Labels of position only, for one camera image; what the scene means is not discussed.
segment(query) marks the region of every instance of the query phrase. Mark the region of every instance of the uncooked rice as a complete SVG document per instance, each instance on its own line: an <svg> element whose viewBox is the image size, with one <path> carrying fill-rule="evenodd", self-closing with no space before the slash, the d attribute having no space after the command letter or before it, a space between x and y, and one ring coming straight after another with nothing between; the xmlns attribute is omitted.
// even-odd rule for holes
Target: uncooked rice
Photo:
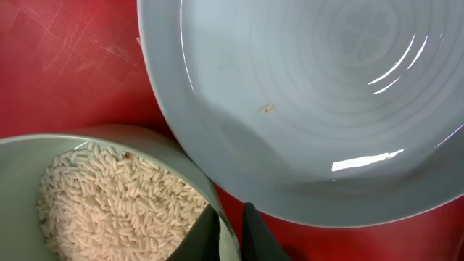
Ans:
<svg viewBox="0 0 464 261"><path fill-rule="evenodd" d="M166 260L206 204L166 169L89 142L54 158L37 209L61 260Z"/></svg>

